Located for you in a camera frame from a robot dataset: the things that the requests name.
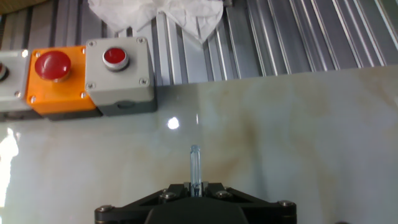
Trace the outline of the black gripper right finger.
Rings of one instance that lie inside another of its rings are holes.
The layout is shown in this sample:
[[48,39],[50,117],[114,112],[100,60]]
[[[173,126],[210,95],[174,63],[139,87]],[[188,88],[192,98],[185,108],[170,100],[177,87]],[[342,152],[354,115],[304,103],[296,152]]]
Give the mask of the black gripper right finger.
[[221,183],[202,183],[202,196],[226,202],[241,209],[248,223],[286,223],[296,224],[297,206],[288,200],[267,202],[252,195],[225,187]]

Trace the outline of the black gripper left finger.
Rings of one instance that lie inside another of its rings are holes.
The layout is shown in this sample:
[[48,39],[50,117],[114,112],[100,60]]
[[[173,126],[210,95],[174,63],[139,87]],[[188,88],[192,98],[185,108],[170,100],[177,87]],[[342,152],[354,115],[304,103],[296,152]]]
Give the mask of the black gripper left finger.
[[150,212],[168,202],[187,198],[190,193],[190,183],[171,184],[142,199],[123,207],[102,205],[95,209],[95,223],[145,223]]

